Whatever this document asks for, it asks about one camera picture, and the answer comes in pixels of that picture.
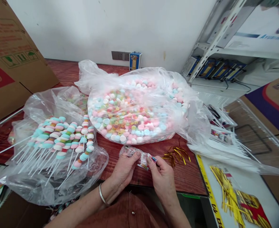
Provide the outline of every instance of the wall socket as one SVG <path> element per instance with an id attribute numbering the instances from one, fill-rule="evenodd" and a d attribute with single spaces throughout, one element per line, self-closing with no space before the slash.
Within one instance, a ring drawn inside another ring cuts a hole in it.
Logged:
<path id="1" fill-rule="evenodd" d="M 113 60 L 129 61 L 130 52 L 111 51 L 111 53 L 112 53 L 112 59 Z"/>

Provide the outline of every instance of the wooden table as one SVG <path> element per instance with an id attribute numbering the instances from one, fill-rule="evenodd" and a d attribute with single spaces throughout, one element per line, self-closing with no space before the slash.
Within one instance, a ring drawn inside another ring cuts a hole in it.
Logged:
<path id="1" fill-rule="evenodd" d="M 47 60 L 48 65 L 52 68 L 55 75 L 58 77 L 60 83 L 55 87 L 61 86 L 73 86 L 75 81 L 78 81 L 78 63 L 62 60 Z M 124 66 L 110 66 L 110 65 L 98 65 L 99 68 L 105 70 L 108 73 L 118 73 L 122 75 L 127 73 L 128 67 Z M 12 130 L 12 122 L 23 119 L 23 112 L 14 116 L 7 122 L 0 125 L 0 151 L 9 147 L 10 144 L 7 141 L 8 135 Z M 105 168 L 101 179 L 107 179 L 118 160 L 119 151 L 122 148 L 121 144 L 113 143 L 105 139 L 102 135 L 97 134 L 98 145 L 103 147 L 109 154 L 109 163 Z M 200 169 L 197 165 L 195 155 L 188 149 L 186 140 L 180 137 L 178 134 L 166 141 L 158 143 L 150 143 L 144 145 L 135 146 L 144 152 L 150 153 L 152 156 L 163 156 L 164 152 L 167 152 L 171 146 L 181 146 L 184 150 L 188 151 L 191 162 L 187 161 L 187 165 L 177 165 L 174 170 L 175 185 L 179 192 L 196 194 L 196 195 L 208 195 Z M 13 155 L 13 148 L 0 154 L 0 164 L 4 164 Z M 137 168 L 134 171 L 131 184 L 139 186 L 152 187 L 151 172 L 144 169 Z"/>

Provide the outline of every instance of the hand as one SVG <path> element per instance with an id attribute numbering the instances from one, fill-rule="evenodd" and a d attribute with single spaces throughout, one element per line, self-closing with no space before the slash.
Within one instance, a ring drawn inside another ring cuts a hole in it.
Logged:
<path id="1" fill-rule="evenodd" d="M 152 174 L 154 190 L 166 209 L 179 207 L 173 169 L 160 156 L 156 156 L 155 158 L 157 159 L 156 163 L 159 165 L 160 170 L 158 170 L 151 158 L 147 158 L 147 163 Z"/>
<path id="2" fill-rule="evenodd" d="M 136 161 L 140 158 L 141 153 L 138 151 L 132 157 L 128 157 L 127 154 L 122 154 L 118 159 L 118 162 L 111 175 L 111 179 L 117 184 L 120 191 L 130 183 L 133 175 L 133 171 L 136 167 Z"/>

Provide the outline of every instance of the brown clothing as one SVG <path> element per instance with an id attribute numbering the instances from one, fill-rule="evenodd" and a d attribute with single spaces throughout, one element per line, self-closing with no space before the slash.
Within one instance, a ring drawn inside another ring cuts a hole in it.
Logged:
<path id="1" fill-rule="evenodd" d="M 112 206 L 89 216 L 77 228 L 168 228 L 164 214 L 143 195 L 121 194 Z"/>

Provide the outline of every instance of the fingernail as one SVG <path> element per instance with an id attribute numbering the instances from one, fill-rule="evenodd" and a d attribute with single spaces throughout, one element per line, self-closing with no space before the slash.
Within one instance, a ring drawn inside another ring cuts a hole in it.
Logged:
<path id="1" fill-rule="evenodd" d="M 152 162 L 151 158 L 148 157 L 147 162 L 148 162 L 148 164 L 150 164 Z"/>

